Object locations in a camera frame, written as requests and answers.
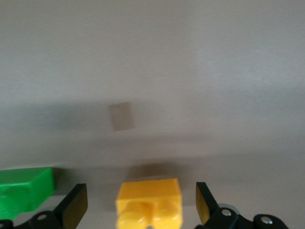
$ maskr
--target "lego stud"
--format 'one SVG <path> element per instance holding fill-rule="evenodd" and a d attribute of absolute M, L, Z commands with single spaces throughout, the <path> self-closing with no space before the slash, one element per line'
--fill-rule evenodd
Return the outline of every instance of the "lego stud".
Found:
<path fill-rule="evenodd" d="M 152 225 L 154 229 L 179 229 L 182 225 L 179 202 L 163 201 L 156 207 Z"/>
<path fill-rule="evenodd" d="M 117 229 L 145 229 L 148 226 L 146 212 L 143 204 L 128 203 L 117 220 Z"/>

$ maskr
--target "beige paper square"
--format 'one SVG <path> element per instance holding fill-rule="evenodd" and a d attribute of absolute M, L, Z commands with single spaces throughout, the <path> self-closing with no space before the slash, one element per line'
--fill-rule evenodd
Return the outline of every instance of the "beige paper square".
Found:
<path fill-rule="evenodd" d="M 109 105 L 109 111 L 114 131 L 135 128 L 130 102 Z"/>

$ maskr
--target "yellow lego brick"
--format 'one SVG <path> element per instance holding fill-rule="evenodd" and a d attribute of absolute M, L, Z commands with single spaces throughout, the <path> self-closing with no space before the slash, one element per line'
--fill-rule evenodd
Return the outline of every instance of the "yellow lego brick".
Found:
<path fill-rule="evenodd" d="M 183 217 L 178 179 L 125 182 L 116 209 L 117 229 L 179 229 Z"/>

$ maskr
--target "lego brick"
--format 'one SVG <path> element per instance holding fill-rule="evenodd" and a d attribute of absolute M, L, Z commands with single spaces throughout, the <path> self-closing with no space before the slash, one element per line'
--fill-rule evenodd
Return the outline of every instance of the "lego brick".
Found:
<path fill-rule="evenodd" d="M 0 219 L 36 210 L 53 192 L 51 168 L 0 171 Z"/>
<path fill-rule="evenodd" d="M 117 229 L 179 229 L 183 222 L 178 179 L 122 184 L 116 199 Z"/>

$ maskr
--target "screw head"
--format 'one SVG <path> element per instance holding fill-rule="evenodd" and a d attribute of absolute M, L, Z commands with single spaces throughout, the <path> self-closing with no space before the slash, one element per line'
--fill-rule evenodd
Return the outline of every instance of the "screw head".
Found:
<path fill-rule="evenodd" d="M 272 220 L 267 216 L 261 217 L 261 221 L 265 224 L 273 224 Z"/>
<path fill-rule="evenodd" d="M 228 209 L 222 210 L 221 213 L 222 213 L 224 216 L 231 216 L 231 215 L 232 215 L 232 213 L 231 213 L 230 210 L 228 210 Z"/>

